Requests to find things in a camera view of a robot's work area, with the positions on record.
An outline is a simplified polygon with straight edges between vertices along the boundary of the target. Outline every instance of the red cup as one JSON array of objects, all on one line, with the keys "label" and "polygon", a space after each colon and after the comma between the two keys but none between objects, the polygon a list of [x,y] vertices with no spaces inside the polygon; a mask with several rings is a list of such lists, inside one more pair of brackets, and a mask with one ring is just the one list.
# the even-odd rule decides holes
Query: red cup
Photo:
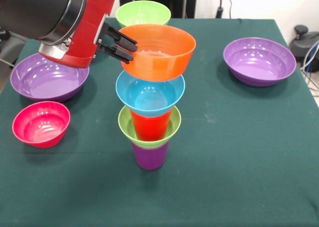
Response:
[{"label": "red cup", "polygon": [[141,141],[158,141],[163,139],[168,127],[171,109],[161,116],[146,117],[131,111],[137,138]]}]

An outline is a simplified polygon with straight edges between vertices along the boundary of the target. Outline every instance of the green bowl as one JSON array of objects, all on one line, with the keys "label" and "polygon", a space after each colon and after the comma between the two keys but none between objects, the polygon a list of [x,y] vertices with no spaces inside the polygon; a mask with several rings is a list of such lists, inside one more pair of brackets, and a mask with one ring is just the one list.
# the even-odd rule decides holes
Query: green bowl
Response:
[{"label": "green bowl", "polygon": [[139,0],[128,2],[118,8],[116,19],[121,27],[135,24],[167,24],[170,10],[156,1]]},{"label": "green bowl", "polygon": [[130,141],[144,149],[155,149],[157,147],[164,145],[176,134],[181,124],[181,115],[178,108],[174,106],[170,114],[166,134],[163,139],[158,141],[138,140],[133,126],[131,112],[127,106],[124,106],[121,109],[118,121],[121,131],[124,133],[124,135],[126,135],[127,138],[129,138]]}]

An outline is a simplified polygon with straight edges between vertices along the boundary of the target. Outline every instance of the plastic cup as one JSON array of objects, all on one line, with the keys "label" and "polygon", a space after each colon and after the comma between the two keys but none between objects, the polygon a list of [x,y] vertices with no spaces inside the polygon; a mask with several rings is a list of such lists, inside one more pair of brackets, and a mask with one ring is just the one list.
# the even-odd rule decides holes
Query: plastic cup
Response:
[{"label": "plastic cup", "polygon": [[184,91],[182,75],[171,81],[152,82],[137,79],[123,71],[116,81],[119,99],[131,110],[146,117],[167,113],[181,99]]},{"label": "plastic cup", "polygon": [[169,25],[131,25],[120,32],[138,42],[138,50],[132,52],[134,60],[122,62],[124,70],[147,81],[167,81],[182,75],[196,47],[192,35]]},{"label": "plastic cup", "polygon": [[152,171],[161,167],[166,158],[168,142],[156,149],[144,149],[132,142],[137,164],[145,170]]},{"label": "plastic cup", "polygon": [[141,141],[137,138],[130,109],[124,106],[118,117],[119,127],[124,135],[135,145],[144,149],[156,149],[168,142],[179,130],[181,124],[181,115],[176,106],[172,108],[168,127],[164,138],[158,141]]},{"label": "plastic cup", "polygon": [[161,116],[141,116],[131,110],[136,135],[141,141],[158,141],[163,139],[168,128],[171,109]]},{"label": "plastic cup", "polygon": [[156,1],[138,0],[128,2],[118,8],[115,17],[121,27],[134,24],[167,24],[170,10]]}]

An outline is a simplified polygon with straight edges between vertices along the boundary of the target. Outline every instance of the magenta bowl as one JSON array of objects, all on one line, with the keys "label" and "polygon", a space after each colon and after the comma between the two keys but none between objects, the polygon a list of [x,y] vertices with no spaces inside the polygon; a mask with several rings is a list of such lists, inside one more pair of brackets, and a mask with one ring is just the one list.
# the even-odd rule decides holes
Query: magenta bowl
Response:
[{"label": "magenta bowl", "polygon": [[89,72],[89,67],[65,66],[37,53],[13,69],[10,82],[16,92],[33,101],[63,102],[80,91]]},{"label": "magenta bowl", "polygon": [[281,44],[259,37],[235,40],[224,49],[230,72],[243,83],[271,86],[293,74],[297,63]]}]

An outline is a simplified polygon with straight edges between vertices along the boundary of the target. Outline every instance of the pink bowl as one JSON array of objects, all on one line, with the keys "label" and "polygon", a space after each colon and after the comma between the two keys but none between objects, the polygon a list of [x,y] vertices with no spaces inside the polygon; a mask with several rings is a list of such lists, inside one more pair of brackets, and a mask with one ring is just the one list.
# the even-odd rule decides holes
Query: pink bowl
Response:
[{"label": "pink bowl", "polygon": [[27,106],[15,117],[12,131],[20,141],[39,148],[55,146],[70,124],[69,110],[58,102],[43,101]]}]

